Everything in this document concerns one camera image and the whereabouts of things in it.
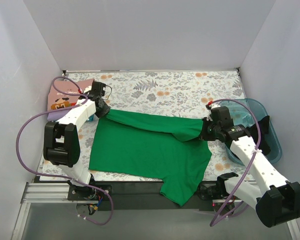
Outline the green t shirt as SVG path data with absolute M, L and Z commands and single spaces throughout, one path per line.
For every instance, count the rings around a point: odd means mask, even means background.
M 163 181 L 160 193 L 183 206 L 204 178 L 212 153 L 201 119 L 112 109 L 96 127 L 88 168 Z

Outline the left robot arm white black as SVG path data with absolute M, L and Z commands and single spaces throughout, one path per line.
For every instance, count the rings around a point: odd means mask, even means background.
M 110 107 L 104 100 L 106 88 L 109 86 L 94 80 L 84 90 L 84 96 L 78 98 L 77 107 L 62 118 L 49 121 L 44 128 L 44 159 L 62 169 L 69 181 L 80 187 L 79 194 L 85 200 L 93 199 L 97 191 L 90 183 L 92 175 L 79 160 L 79 130 L 90 117 L 95 115 L 100 119 L 109 113 Z

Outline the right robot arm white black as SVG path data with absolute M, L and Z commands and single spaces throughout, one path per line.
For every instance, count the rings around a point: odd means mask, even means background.
M 234 172 L 218 176 L 216 192 L 226 201 L 217 214 L 235 196 L 252 207 L 268 228 L 300 218 L 300 184 L 290 182 L 273 167 L 249 131 L 241 124 L 234 124 L 226 106 L 210 102 L 206 108 L 210 115 L 203 118 L 199 139 L 224 143 L 256 182 L 256 185 L 245 182 L 244 176 Z

